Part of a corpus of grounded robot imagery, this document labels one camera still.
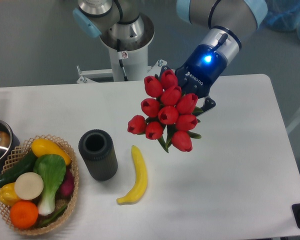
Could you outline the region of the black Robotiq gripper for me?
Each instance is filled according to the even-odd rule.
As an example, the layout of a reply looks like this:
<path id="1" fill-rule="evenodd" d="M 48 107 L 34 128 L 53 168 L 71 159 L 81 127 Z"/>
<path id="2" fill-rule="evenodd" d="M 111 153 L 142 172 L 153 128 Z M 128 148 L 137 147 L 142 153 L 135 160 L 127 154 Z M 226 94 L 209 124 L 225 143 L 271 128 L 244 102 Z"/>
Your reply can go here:
<path id="1" fill-rule="evenodd" d="M 163 65 L 155 70 L 154 76 L 161 80 L 164 72 L 172 71 L 184 94 L 193 93 L 199 99 L 204 98 L 201 112 L 195 114 L 198 117 L 216 106 L 216 102 L 209 96 L 210 89 L 240 49 L 239 38 L 229 29 L 217 25 L 210 29 L 185 63 L 175 72 Z"/>

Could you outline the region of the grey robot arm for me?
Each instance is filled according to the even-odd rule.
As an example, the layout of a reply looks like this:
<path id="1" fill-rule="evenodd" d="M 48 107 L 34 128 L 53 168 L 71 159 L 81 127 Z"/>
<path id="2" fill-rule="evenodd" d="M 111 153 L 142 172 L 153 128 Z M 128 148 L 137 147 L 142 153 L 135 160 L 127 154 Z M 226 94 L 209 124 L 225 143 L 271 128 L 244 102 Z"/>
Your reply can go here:
<path id="1" fill-rule="evenodd" d="M 212 85 L 267 15 L 263 0 L 179 0 L 176 12 L 189 24 L 208 28 L 208 33 L 185 63 L 175 70 L 186 94 L 203 99 L 195 111 L 199 116 L 212 109 Z M 154 25 L 134 0 L 80 0 L 72 15 L 91 38 L 100 38 L 108 48 L 112 76 L 116 82 L 139 81 L 148 74 L 162 76 L 165 63 L 148 66 L 148 46 Z"/>

